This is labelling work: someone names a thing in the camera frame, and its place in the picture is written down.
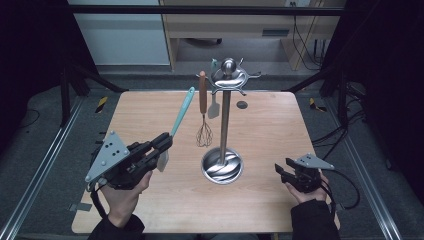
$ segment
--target metal bracket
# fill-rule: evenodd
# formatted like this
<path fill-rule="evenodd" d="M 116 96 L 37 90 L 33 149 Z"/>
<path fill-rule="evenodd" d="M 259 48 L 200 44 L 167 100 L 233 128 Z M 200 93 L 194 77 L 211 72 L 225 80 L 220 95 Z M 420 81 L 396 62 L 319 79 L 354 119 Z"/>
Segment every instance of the metal bracket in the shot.
<path fill-rule="evenodd" d="M 294 160 L 294 163 L 296 163 L 297 165 L 303 166 L 305 168 L 320 168 L 320 169 L 326 169 L 326 170 L 335 169 L 335 167 L 332 164 L 329 164 L 328 162 L 310 153 Z"/>
<path fill-rule="evenodd" d="M 88 171 L 85 181 L 89 183 L 99 178 L 103 173 L 124 160 L 129 153 L 130 151 L 118 134 L 111 131 Z"/>

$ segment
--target desk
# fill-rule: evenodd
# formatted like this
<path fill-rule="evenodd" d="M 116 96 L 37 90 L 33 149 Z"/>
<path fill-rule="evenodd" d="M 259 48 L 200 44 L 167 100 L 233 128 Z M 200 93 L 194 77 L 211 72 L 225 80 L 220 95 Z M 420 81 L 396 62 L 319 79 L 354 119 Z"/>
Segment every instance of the desk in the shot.
<path fill-rule="evenodd" d="M 288 2 L 288 0 L 161 0 L 160 4 L 165 6 L 289 7 Z M 307 7 L 343 7 L 345 2 L 346 0 L 310 0 Z M 294 31 L 293 16 L 163 14 L 162 18 L 172 69 L 175 68 L 181 38 L 277 38 L 281 39 L 291 68 L 298 70 L 303 64 L 302 57 L 307 61 L 310 60 L 305 55 L 306 48 L 302 40 L 306 46 L 310 46 L 310 40 L 331 39 L 339 21 L 337 16 L 298 16 L 296 25 L 301 40 Z M 269 35 L 264 30 L 275 30 L 275 32 Z"/>
<path fill-rule="evenodd" d="M 152 140 L 171 131 L 186 92 L 125 92 L 109 126 L 128 145 Z M 150 187 L 140 197 L 135 214 L 146 233 L 291 232 L 290 209 L 294 197 L 281 183 L 274 163 L 313 153 L 295 96 L 288 92 L 232 93 L 227 147 L 242 157 L 240 178 L 228 185 L 212 183 L 201 172 L 203 155 L 219 146 L 221 116 L 206 118 L 213 131 L 208 148 L 196 146 L 202 125 L 198 92 L 169 149 L 163 173 L 155 170 Z M 212 102 L 208 95 L 208 105 Z M 216 100 L 221 104 L 222 92 Z M 248 104 L 239 109 L 238 101 Z M 107 204 L 100 194 L 101 201 Z M 92 203 L 87 192 L 82 202 Z M 72 229 L 89 233 L 100 221 L 97 210 L 78 211 Z"/>

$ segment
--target metal pole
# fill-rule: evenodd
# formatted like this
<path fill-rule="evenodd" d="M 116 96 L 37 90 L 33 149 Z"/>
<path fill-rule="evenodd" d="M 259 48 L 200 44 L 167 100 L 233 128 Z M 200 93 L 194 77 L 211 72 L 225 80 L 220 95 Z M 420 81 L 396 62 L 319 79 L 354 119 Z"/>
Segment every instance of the metal pole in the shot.
<path fill-rule="evenodd" d="M 222 96 L 222 120 L 221 120 L 221 155 L 218 165 L 225 164 L 225 155 L 227 153 L 227 135 L 228 135 L 228 120 L 230 118 L 230 100 L 231 91 L 223 91 Z"/>

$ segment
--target metal stand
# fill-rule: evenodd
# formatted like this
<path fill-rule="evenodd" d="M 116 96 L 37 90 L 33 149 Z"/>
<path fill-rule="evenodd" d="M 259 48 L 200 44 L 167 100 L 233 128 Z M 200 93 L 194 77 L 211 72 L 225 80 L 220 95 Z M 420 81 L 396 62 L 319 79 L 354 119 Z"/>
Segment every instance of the metal stand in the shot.
<path fill-rule="evenodd" d="M 239 91 L 243 95 L 242 87 L 246 84 L 249 76 L 240 65 L 237 66 L 233 59 L 225 59 L 215 73 L 212 73 L 210 83 L 218 90 L 223 91 L 222 96 L 222 120 L 221 120 L 221 145 L 211 149 L 202 159 L 202 173 L 207 179 L 217 184 L 229 184 L 237 180 L 243 171 L 241 156 L 231 148 L 227 148 L 228 122 L 230 117 L 231 91 Z"/>

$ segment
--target wire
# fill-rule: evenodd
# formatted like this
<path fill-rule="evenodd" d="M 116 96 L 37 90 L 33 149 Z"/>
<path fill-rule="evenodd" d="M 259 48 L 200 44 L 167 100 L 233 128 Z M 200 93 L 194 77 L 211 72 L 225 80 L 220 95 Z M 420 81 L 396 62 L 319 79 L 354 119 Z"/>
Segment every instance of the wire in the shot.
<path fill-rule="evenodd" d="M 346 103 L 346 107 L 349 107 L 350 104 L 352 104 L 354 102 L 359 102 L 359 101 L 361 101 L 361 99 L 359 99 L 359 98 L 352 99 L 352 100 L 350 100 L 349 102 Z"/>
<path fill-rule="evenodd" d="M 295 2 L 290 3 L 290 6 L 292 6 L 292 7 L 297 7 Z M 315 19 L 316 19 L 316 16 L 314 16 L 314 18 L 312 19 L 312 23 L 314 23 L 314 22 L 315 22 Z M 299 57 L 300 57 L 300 59 L 302 60 L 302 63 L 303 63 L 303 65 L 305 66 L 305 68 L 306 68 L 306 69 L 308 69 L 308 70 L 313 70 L 313 71 L 321 70 L 321 64 L 317 64 L 317 63 L 315 62 L 315 59 L 311 57 L 311 54 L 310 54 L 310 53 L 309 53 L 309 51 L 308 51 L 308 48 L 307 48 L 307 46 L 306 46 L 306 43 L 305 43 L 305 41 L 303 40 L 302 35 L 301 35 L 301 34 L 300 34 L 300 32 L 299 32 L 299 29 L 297 28 L 296 15 L 293 15 L 293 30 L 294 30 L 294 33 L 293 33 L 293 35 L 292 35 L 293 46 L 294 46 L 294 48 L 296 49 L 296 52 L 299 54 Z M 311 33 L 311 31 L 312 31 L 312 24 L 311 24 L 311 26 L 309 27 L 308 35 Z M 299 38 L 300 38 L 300 40 L 301 40 L 301 42 L 302 42 L 302 44 L 303 44 L 303 47 L 304 47 L 304 49 L 305 49 L 306 53 L 307 53 L 307 54 L 308 54 L 308 56 L 309 56 L 309 59 L 311 59 L 311 61 L 312 61 L 312 63 L 313 63 L 313 64 L 315 64 L 316 66 L 318 66 L 318 67 L 319 67 L 318 69 L 309 68 L 309 67 L 306 65 L 305 60 L 304 60 L 304 59 L 303 59 L 303 57 L 302 57 L 302 54 L 300 53 L 299 49 L 298 49 L 298 48 L 297 48 L 297 46 L 296 46 L 295 39 L 294 39 L 294 35 L 295 35 L 295 33 L 297 33 L 297 35 L 299 36 Z"/>
<path fill-rule="evenodd" d="M 325 52 L 325 40 L 322 42 L 321 46 L 321 56 L 317 57 L 316 54 L 316 46 L 317 46 L 317 40 L 315 40 L 315 48 L 314 48 L 314 60 L 319 64 L 320 67 L 322 67 L 322 63 L 324 61 L 324 52 Z"/>
<path fill-rule="evenodd" d="M 322 190 L 324 190 L 324 192 L 327 193 L 327 195 L 330 197 L 330 200 L 331 200 L 331 203 L 330 203 L 330 206 L 331 206 L 331 216 L 334 219 L 334 217 L 336 216 L 336 201 L 334 201 L 333 193 L 329 189 L 327 189 L 326 187 L 324 187 L 322 184 L 320 185 L 320 188 Z"/>
<path fill-rule="evenodd" d="M 340 176 L 342 176 L 344 179 L 346 179 L 352 186 L 353 186 L 353 188 L 355 189 L 355 191 L 356 191 L 356 200 L 355 200 L 355 202 L 351 205 L 351 206 L 348 206 L 348 207 L 346 207 L 346 206 L 344 206 L 343 204 L 340 204 L 340 206 L 342 206 L 342 208 L 343 209 L 346 209 L 346 210 L 350 210 L 350 209 L 353 209 L 353 208 L 355 208 L 355 207 L 357 207 L 358 205 L 359 205 L 359 202 L 361 201 L 361 194 L 360 194 L 360 192 L 359 192 L 359 189 L 358 189 L 358 187 L 355 185 L 355 183 L 349 178 L 349 177 L 347 177 L 345 174 L 343 174 L 342 172 L 340 172 L 340 171 L 337 171 L 337 170 L 326 170 L 326 169 L 323 169 L 324 171 L 330 171 L 330 172 L 334 172 L 334 173 L 336 173 L 336 174 L 338 174 L 338 175 L 340 175 Z"/>
<path fill-rule="evenodd" d="M 327 154 L 325 154 L 325 156 L 322 158 L 322 160 L 325 160 L 328 155 L 330 155 L 331 152 L 333 152 L 333 150 L 337 147 L 337 145 L 346 137 L 347 135 L 347 129 L 345 129 L 342 133 L 342 135 L 339 137 L 339 139 L 337 139 L 336 143 L 333 144 L 333 146 L 330 148 L 330 150 L 327 152 Z"/>
<path fill-rule="evenodd" d="M 325 140 L 327 140 L 327 139 L 329 139 L 330 137 L 332 137 L 333 135 L 335 135 L 338 131 L 340 131 L 340 130 L 342 130 L 342 129 L 343 129 L 342 127 L 338 127 L 338 128 L 336 128 L 335 130 L 333 130 L 332 132 L 328 133 L 327 135 L 325 135 L 325 136 L 323 136 L 323 137 L 321 137 L 321 138 L 318 138 L 318 139 L 316 139 L 316 140 L 313 140 L 313 141 L 312 141 L 312 144 L 322 143 L 322 142 L 324 142 Z"/>
<path fill-rule="evenodd" d="M 26 127 L 29 127 L 29 126 L 31 126 L 32 124 L 34 124 L 39 118 L 40 118 L 40 112 L 39 111 L 37 111 L 37 110 L 35 110 L 35 109 L 28 109 L 27 110 L 27 112 L 30 112 L 30 111 L 33 111 L 33 112 L 35 112 L 36 114 L 37 114 L 37 117 L 35 118 L 35 120 L 33 120 L 32 122 L 30 122 L 30 123 L 28 123 L 28 124 L 26 124 L 26 125 L 23 125 L 23 126 L 19 126 L 18 128 L 26 128 Z"/>

